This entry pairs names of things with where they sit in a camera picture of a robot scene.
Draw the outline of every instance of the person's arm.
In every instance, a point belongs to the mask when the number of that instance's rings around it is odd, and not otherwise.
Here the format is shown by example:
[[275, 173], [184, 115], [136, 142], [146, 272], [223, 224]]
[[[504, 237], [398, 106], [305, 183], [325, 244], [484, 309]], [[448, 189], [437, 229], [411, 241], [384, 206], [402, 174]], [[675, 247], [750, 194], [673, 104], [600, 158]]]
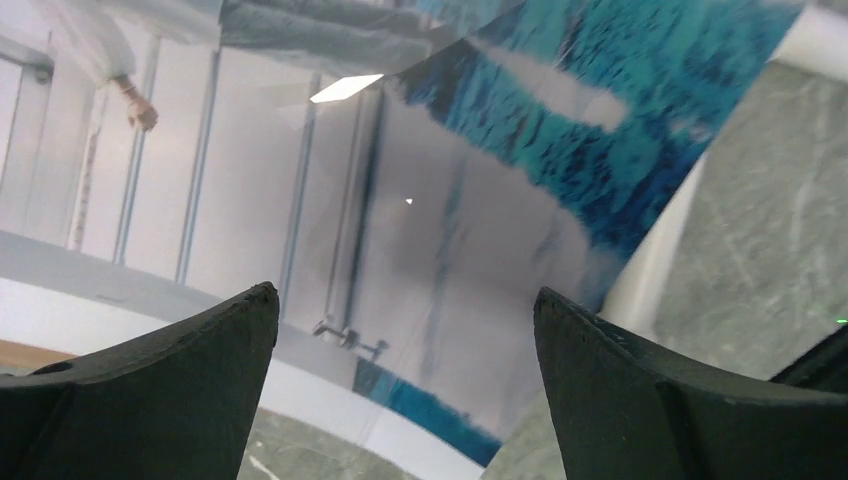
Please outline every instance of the person's arm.
[[97, 0], [30, 0], [51, 28], [53, 43], [98, 85], [114, 84], [130, 105], [130, 123], [156, 124], [156, 110], [133, 85], [135, 54]]

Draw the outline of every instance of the white wall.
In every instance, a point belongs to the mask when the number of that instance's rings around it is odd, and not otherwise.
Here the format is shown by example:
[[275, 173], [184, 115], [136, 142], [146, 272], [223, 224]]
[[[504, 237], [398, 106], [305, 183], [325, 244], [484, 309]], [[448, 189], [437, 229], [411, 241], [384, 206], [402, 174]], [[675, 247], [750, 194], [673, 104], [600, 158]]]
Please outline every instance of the white wall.
[[[218, 301], [5, 233], [0, 233], [0, 275], [0, 340], [72, 355], [162, 328]], [[450, 446], [352, 393], [344, 383], [352, 368], [353, 355], [281, 325], [260, 406], [359, 444], [422, 480], [479, 478], [482, 468]]]

